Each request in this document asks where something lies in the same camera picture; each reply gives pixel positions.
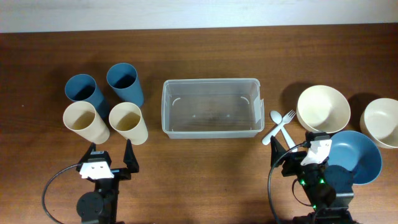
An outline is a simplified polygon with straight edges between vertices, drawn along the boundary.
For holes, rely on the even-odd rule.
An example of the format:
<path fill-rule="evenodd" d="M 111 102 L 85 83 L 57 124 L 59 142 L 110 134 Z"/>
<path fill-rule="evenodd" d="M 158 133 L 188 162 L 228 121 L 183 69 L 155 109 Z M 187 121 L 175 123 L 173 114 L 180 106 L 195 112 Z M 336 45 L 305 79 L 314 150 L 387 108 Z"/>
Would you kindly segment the right blue cup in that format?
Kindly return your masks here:
<path fill-rule="evenodd" d="M 110 87 L 123 101 L 138 107 L 144 104 L 144 94 L 136 68 L 129 63 L 117 63 L 106 74 Z"/>

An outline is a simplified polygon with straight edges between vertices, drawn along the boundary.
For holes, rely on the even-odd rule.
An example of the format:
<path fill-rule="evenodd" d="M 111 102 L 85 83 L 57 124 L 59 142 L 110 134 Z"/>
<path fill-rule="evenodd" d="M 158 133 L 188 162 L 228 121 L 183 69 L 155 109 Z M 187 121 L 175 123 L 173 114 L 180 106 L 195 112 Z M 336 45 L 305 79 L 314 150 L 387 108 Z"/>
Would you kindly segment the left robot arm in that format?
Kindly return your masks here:
<path fill-rule="evenodd" d="M 82 223 L 116 223 L 119 183 L 131 180 L 131 174 L 139 172 L 132 143 L 127 140 L 123 162 L 125 167 L 111 168 L 107 151 L 97 151 L 91 143 L 78 162 L 76 170 L 82 179 L 95 184 L 95 189 L 83 194 L 77 201 L 76 211 Z"/>

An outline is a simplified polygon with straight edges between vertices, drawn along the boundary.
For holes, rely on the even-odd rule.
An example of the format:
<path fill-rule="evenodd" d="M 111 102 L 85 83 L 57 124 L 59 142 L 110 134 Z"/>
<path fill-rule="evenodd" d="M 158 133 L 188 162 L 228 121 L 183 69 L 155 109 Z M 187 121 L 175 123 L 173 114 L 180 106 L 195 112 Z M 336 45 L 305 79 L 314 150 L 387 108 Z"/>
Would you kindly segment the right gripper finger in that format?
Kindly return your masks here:
<path fill-rule="evenodd" d="M 330 135 L 326 132 L 310 132 L 305 133 L 306 142 L 321 141 L 330 139 Z"/>
<path fill-rule="evenodd" d="M 276 139 L 275 136 L 271 137 L 271 167 L 275 165 L 275 167 L 279 167 L 285 161 L 283 159 L 283 155 L 287 151 L 281 145 L 281 143 Z"/>

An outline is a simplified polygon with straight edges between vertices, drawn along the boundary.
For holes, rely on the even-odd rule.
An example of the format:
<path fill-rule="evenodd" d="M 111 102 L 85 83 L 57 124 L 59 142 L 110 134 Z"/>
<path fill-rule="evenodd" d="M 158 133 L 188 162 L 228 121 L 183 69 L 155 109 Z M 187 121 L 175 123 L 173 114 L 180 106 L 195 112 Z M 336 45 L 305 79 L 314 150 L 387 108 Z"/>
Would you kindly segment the white plastic spoon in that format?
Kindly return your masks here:
<path fill-rule="evenodd" d="M 289 149 L 294 147 L 295 143 L 294 143 L 294 140 L 290 137 L 290 134 L 284 128 L 284 125 L 290 123 L 293 120 L 295 115 L 296 115 L 296 112 L 294 110 L 289 111 L 284 117 L 282 117 L 282 115 L 278 111 L 273 110 L 270 112 L 271 120 L 273 120 L 273 122 L 275 122 L 275 124 L 283 123 L 280 130 L 282 131 L 282 135 L 284 136 L 284 139 L 285 139 Z"/>

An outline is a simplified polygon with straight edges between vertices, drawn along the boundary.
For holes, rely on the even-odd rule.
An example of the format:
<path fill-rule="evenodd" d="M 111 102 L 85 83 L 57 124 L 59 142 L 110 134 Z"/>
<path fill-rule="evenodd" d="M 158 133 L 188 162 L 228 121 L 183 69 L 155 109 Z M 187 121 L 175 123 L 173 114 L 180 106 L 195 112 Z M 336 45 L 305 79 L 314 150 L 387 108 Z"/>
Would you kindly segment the left blue cup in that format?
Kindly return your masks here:
<path fill-rule="evenodd" d="M 92 76 L 78 74 L 71 77 L 65 85 L 65 94 L 72 101 L 91 103 L 102 119 L 108 117 L 110 112 L 109 103 Z"/>

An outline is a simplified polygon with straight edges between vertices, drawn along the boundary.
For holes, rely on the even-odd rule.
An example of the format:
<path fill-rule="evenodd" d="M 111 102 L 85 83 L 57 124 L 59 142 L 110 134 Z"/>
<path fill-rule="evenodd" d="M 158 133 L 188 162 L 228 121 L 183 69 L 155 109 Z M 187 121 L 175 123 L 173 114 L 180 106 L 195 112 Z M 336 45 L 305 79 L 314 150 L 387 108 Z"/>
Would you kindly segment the white plastic fork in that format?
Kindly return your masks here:
<path fill-rule="evenodd" d="M 281 127 L 282 127 L 283 123 L 277 124 L 277 126 L 271 130 L 263 139 L 262 139 L 262 143 L 263 145 L 268 145 L 271 142 L 271 137 L 277 135 L 277 133 L 280 131 Z"/>

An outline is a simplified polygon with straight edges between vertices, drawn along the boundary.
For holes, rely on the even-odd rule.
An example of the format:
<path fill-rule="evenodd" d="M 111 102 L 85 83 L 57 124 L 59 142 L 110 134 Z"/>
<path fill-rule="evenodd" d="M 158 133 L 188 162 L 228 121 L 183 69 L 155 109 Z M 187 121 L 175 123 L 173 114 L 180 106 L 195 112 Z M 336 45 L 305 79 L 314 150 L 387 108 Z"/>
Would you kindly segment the clear plastic container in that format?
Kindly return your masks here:
<path fill-rule="evenodd" d="M 253 138 L 265 127 L 256 78 L 167 80 L 162 130 L 171 139 Z"/>

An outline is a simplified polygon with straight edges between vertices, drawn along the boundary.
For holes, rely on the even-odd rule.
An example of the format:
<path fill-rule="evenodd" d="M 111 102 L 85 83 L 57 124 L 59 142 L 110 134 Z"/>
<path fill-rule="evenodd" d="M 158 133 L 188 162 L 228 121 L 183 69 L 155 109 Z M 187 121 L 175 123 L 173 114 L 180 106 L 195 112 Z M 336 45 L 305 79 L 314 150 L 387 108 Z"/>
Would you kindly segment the right cream cup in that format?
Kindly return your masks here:
<path fill-rule="evenodd" d="M 149 137 L 142 111 L 134 103 L 123 102 L 113 107 L 109 114 L 109 123 L 133 145 L 144 144 Z"/>

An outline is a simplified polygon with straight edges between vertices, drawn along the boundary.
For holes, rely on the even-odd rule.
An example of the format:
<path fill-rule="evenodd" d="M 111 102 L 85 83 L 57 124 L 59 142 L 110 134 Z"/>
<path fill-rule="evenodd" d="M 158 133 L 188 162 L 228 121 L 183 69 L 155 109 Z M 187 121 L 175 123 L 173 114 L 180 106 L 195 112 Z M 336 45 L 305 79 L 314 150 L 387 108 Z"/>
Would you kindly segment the blue bowl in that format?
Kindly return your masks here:
<path fill-rule="evenodd" d="M 366 135 L 357 131 L 341 131 L 331 137 L 329 165 L 351 171 L 355 185 L 370 184 L 382 171 L 379 148 Z"/>

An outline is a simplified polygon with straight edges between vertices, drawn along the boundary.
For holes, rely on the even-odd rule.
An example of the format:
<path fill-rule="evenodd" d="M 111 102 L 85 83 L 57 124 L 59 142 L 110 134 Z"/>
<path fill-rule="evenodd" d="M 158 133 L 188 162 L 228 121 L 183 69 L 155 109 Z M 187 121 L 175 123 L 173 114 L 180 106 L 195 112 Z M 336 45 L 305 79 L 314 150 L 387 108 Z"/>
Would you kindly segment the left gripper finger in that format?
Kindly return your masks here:
<path fill-rule="evenodd" d="M 126 143 L 123 162 L 127 166 L 127 169 L 130 171 L 130 173 L 138 173 L 139 172 L 139 164 L 135 157 L 130 139 L 128 139 L 127 143 Z"/>
<path fill-rule="evenodd" d="M 90 158 L 90 155 L 92 152 L 96 151 L 96 144 L 95 143 L 91 143 L 88 150 L 84 153 L 84 155 L 81 157 L 81 159 L 78 161 L 79 164 L 83 164 L 85 162 L 88 161 L 88 159 Z"/>

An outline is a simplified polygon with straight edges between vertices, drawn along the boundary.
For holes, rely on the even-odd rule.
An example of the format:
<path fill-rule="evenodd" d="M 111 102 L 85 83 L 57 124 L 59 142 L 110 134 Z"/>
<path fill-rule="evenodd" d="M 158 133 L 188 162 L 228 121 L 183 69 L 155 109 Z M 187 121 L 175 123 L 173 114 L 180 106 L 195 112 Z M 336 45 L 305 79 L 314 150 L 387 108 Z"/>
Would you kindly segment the left cream cup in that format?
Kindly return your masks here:
<path fill-rule="evenodd" d="M 95 144 L 106 142 L 110 136 L 109 128 L 95 107 L 86 101 L 70 104 L 63 113 L 63 123 L 69 130 Z"/>

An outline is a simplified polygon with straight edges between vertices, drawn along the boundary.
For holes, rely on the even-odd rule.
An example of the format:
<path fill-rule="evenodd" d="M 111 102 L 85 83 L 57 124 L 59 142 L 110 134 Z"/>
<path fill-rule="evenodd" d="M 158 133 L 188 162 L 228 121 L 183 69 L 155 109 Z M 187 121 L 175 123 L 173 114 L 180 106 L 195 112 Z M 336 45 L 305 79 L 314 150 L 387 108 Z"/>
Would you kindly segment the cream cup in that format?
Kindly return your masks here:
<path fill-rule="evenodd" d="M 110 136 L 109 128 L 95 107 L 86 101 L 70 104 L 63 113 L 63 123 L 69 130 L 95 144 L 106 142 Z"/>
<path fill-rule="evenodd" d="M 144 144 L 149 137 L 142 111 L 134 103 L 123 102 L 113 107 L 109 114 L 109 123 L 133 145 Z"/>

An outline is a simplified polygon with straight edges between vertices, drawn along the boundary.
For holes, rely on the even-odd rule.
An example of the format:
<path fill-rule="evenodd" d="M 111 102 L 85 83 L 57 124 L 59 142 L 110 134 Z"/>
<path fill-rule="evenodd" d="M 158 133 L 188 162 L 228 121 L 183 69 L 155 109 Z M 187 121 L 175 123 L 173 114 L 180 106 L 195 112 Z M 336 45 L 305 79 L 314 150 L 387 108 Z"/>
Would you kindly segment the cream bowl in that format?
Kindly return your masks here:
<path fill-rule="evenodd" d="M 360 128 L 377 146 L 397 148 L 397 100 L 379 98 L 370 102 L 361 115 Z"/>
<path fill-rule="evenodd" d="M 300 94 L 297 118 L 307 131 L 336 133 L 349 123 L 351 108 L 346 97 L 338 90 L 326 85 L 315 85 Z"/>

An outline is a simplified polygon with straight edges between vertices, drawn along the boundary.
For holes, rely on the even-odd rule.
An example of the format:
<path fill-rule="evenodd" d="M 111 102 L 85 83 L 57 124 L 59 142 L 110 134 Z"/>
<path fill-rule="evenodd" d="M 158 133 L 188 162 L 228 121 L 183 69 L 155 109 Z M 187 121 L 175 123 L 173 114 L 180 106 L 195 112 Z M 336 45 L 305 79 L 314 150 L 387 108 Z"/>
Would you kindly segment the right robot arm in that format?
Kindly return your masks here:
<path fill-rule="evenodd" d="M 271 169 L 267 180 L 267 193 L 272 214 L 277 216 L 271 197 L 273 170 L 282 166 L 284 177 L 296 176 L 293 181 L 302 186 L 314 212 L 293 217 L 292 223 L 355 223 L 348 211 L 354 197 L 353 173 L 339 165 L 329 165 L 332 140 L 324 132 L 305 133 L 305 141 L 285 150 L 279 141 L 271 137 Z"/>

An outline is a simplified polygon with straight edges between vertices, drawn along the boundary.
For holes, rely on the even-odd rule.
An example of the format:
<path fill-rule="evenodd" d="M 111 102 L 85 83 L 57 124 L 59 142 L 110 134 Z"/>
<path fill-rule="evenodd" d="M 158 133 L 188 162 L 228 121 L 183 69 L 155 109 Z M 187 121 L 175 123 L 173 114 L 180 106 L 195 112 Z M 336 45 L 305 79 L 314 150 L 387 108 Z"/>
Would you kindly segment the blue cup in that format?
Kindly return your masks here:
<path fill-rule="evenodd" d="M 91 103 L 102 119 L 108 117 L 110 112 L 109 103 L 92 76 L 78 74 L 71 77 L 65 85 L 65 94 L 72 101 Z"/>
<path fill-rule="evenodd" d="M 117 63 L 106 74 L 110 87 L 123 101 L 138 107 L 144 104 L 144 94 L 136 68 L 129 63 Z"/>

